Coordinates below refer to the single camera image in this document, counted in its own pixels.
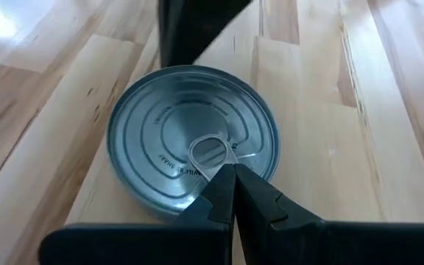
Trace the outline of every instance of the can lid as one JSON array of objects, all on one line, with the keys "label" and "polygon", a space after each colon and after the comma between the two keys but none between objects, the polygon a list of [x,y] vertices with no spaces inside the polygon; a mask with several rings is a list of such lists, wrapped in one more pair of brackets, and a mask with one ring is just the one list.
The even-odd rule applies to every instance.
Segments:
[{"label": "can lid", "polygon": [[[207,185],[188,149],[209,134],[226,140],[239,163],[271,180],[280,146],[271,112],[249,85],[204,66],[164,68],[133,84],[114,107],[107,149],[117,176],[135,195],[160,212],[178,214]],[[220,145],[198,150],[202,165],[225,155]]]}]

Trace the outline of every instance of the wooden surface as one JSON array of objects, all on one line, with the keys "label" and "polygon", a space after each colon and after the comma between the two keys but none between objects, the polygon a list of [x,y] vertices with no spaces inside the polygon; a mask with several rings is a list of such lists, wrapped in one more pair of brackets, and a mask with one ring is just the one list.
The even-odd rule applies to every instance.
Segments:
[{"label": "wooden surface", "polygon": [[[124,89],[159,68],[155,8],[0,1],[0,264],[36,264],[65,223],[159,222],[104,137]],[[286,196],[326,219],[424,222],[424,0],[255,0],[197,64],[270,106]]]}]

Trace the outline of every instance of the can rim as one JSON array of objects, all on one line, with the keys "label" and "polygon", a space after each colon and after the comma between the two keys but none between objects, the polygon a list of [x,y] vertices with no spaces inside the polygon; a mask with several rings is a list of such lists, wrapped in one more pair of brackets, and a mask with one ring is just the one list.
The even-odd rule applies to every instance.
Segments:
[{"label": "can rim", "polygon": [[138,198],[143,204],[147,205],[148,207],[155,210],[155,212],[165,213],[170,216],[176,216],[182,211],[178,211],[175,208],[168,207],[168,205],[160,204],[156,202],[154,198],[151,198],[151,196],[145,194],[142,192],[139,188],[136,188],[134,185],[132,185],[127,179],[128,177],[125,176],[124,170],[121,169],[121,166],[119,165],[119,162],[114,158],[114,152],[115,148],[113,148],[115,145],[113,144],[113,137],[111,135],[113,134],[114,127],[117,124],[117,120],[120,113],[119,111],[123,108],[124,104],[129,101],[130,97],[135,94],[135,92],[138,91],[138,89],[143,88],[145,85],[148,85],[150,82],[155,81],[157,78],[166,77],[168,74],[176,74],[178,71],[181,72],[188,72],[188,71],[195,71],[200,72],[202,74],[210,74],[211,76],[215,77],[222,77],[222,79],[227,80],[228,82],[231,82],[240,89],[243,90],[243,92],[248,93],[250,98],[254,101],[256,101],[257,106],[261,109],[261,111],[266,116],[266,122],[267,127],[270,129],[270,135],[272,136],[272,140],[275,143],[275,146],[273,147],[274,152],[272,152],[272,157],[270,159],[271,163],[269,165],[269,168],[265,172],[266,175],[269,175],[268,179],[265,179],[267,182],[270,182],[272,178],[274,177],[277,169],[278,164],[280,160],[280,133],[278,129],[278,125],[275,121],[274,116],[272,115],[271,110],[267,106],[266,102],[261,98],[261,96],[258,94],[257,91],[255,91],[250,85],[248,85],[246,82],[242,81],[238,77],[233,76],[232,74],[229,74],[225,71],[211,68],[207,66],[196,66],[196,65],[189,65],[189,66],[172,66],[167,68],[162,68],[158,71],[154,71],[151,73],[146,74],[136,82],[134,82],[119,98],[117,103],[115,104],[112,113],[109,118],[109,123],[107,126],[107,137],[106,137],[106,145],[107,145],[107,153],[109,156],[110,163],[114,169],[114,172],[116,173],[117,179],[121,181],[121,183],[127,187],[129,192],[133,194],[136,198]]}]

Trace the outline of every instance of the black object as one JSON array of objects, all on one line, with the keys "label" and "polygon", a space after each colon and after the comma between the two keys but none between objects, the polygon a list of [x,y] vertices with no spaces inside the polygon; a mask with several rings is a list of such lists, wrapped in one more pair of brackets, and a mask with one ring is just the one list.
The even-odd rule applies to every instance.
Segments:
[{"label": "black object", "polygon": [[71,225],[41,265],[231,264],[236,214],[247,264],[424,264],[424,224],[330,222],[246,166],[225,165],[170,225]]},{"label": "black object", "polygon": [[160,0],[161,67],[192,64],[251,0]]}]

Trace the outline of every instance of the wooden table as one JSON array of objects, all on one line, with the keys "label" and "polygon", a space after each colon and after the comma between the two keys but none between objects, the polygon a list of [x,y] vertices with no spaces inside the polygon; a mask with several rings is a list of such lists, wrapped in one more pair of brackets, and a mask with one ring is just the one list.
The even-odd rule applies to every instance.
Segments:
[{"label": "wooden table", "polygon": [[[36,263],[64,223],[159,222],[103,136],[124,89],[159,67],[155,3],[37,3],[16,5],[25,24],[0,40],[0,264]],[[197,64],[270,106],[286,196],[325,219],[424,222],[424,0],[255,0]]]}]

